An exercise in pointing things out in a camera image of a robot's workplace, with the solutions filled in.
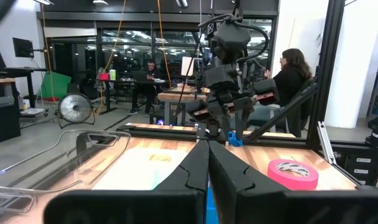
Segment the pink tape roll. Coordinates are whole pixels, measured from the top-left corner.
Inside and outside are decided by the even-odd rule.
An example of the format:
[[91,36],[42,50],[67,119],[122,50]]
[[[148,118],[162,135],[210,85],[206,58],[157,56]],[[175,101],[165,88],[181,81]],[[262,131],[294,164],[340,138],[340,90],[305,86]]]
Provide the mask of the pink tape roll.
[[[292,171],[301,175],[295,177],[282,171]],[[268,177],[291,190],[314,190],[318,186],[318,172],[301,162],[276,159],[269,162]]]

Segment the blue clamp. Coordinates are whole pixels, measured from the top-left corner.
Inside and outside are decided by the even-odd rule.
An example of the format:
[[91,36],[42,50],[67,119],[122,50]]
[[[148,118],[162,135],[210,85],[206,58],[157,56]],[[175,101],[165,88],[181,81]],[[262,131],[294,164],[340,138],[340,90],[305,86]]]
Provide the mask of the blue clamp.
[[228,140],[229,140],[229,144],[231,144],[232,146],[234,146],[234,147],[240,147],[240,146],[243,146],[243,140],[241,139],[241,140],[238,140],[237,138],[236,138],[236,133],[235,132],[233,132],[233,131],[229,131],[229,133],[228,133]]

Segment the clear plastic tray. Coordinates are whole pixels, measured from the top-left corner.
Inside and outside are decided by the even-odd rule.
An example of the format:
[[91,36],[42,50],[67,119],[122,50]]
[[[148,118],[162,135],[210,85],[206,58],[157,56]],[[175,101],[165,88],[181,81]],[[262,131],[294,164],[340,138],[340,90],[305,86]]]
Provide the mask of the clear plastic tray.
[[69,190],[92,189],[129,140],[128,133],[65,131],[54,146],[0,170],[0,223],[42,223],[52,198]]

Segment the standing fan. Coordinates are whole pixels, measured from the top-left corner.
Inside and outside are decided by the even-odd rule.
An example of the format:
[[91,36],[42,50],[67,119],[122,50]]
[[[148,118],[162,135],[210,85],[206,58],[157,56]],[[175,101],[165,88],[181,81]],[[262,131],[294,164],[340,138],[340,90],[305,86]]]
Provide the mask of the standing fan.
[[[69,124],[65,126],[61,125],[59,120],[60,128],[64,128],[71,124],[95,124],[95,112],[93,111],[93,106],[90,100],[81,93],[69,93],[60,102],[57,108],[59,117]],[[93,115],[93,122],[85,122],[90,115]]]

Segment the woman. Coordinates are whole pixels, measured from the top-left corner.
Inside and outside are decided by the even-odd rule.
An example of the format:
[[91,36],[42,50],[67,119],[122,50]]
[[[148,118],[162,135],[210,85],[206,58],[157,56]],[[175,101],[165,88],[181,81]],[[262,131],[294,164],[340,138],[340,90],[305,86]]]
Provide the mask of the woman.
[[[280,58],[281,71],[273,78],[280,97],[280,108],[276,108],[275,114],[279,113],[292,98],[299,92],[305,81],[311,78],[312,73],[309,65],[305,61],[303,53],[299,49],[288,49],[282,53]],[[265,78],[271,78],[269,70],[265,71]],[[254,112],[248,117],[247,124],[254,121],[268,121],[270,117],[270,108],[260,103],[254,105]]]

